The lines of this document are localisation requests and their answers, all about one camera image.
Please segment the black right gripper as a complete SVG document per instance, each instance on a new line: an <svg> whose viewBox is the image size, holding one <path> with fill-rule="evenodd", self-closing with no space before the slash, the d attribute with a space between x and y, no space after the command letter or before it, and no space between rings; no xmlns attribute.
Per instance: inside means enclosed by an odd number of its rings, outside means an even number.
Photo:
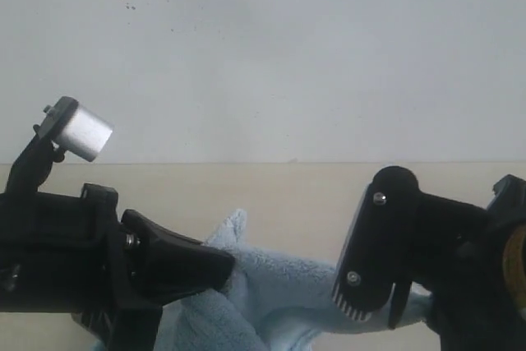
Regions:
<svg viewBox="0 0 526 351"><path fill-rule="evenodd" d="M404 281L430 291L443 350L525 348L525 181L505 175L487 208L400 183L411 233Z"/></svg>

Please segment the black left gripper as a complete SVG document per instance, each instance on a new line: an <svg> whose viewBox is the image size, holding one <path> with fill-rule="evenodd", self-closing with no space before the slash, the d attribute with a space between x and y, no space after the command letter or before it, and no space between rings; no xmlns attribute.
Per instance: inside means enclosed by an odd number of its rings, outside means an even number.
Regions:
<svg viewBox="0 0 526 351"><path fill-rule="evenodd" d="M162 316L153 303L225 286L230 253L131 209L122 216L134 237L126 254L117 204L114 189L94 184L79 197L3 193L2 312L70 313L107 350L152 350Z"/></svg>

